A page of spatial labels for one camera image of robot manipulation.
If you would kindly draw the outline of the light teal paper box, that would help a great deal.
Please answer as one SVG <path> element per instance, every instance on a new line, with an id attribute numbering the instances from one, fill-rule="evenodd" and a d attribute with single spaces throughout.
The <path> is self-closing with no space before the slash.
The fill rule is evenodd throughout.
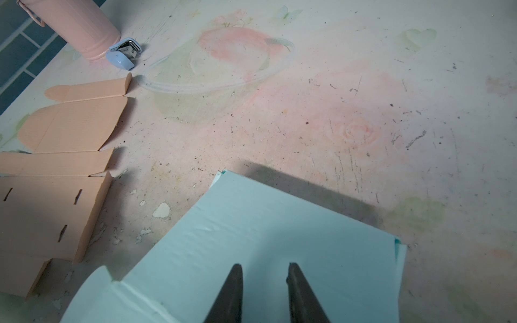
<path id="1" fill-rule="evenodd" d="M 242 320 L 288 322 L 296 263 L 331 322 L 398 322 L 406 251 L 385 231 L 226 170 L 123 279 L 95 270 L 62 320 L 203 322 L 238 264 Z"/>

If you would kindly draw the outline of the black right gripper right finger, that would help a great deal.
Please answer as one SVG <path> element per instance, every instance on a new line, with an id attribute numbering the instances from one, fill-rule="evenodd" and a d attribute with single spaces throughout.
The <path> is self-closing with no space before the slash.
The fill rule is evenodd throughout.
<path id="1" fill-rule="evenodd" d="M 289 316 L 293 323 L 330 323 L 300 266 L 291 262 L 288 267 Z"/>

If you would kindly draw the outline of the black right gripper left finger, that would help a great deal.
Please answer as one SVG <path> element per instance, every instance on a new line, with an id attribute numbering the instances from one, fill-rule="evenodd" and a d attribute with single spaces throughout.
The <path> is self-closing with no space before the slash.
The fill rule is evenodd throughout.
<path id="1" fill-rule="evenodd" d="M 228 273 L 204 323 L 241 323 L 243 291 L 242 265 L 235 264 Z"/>

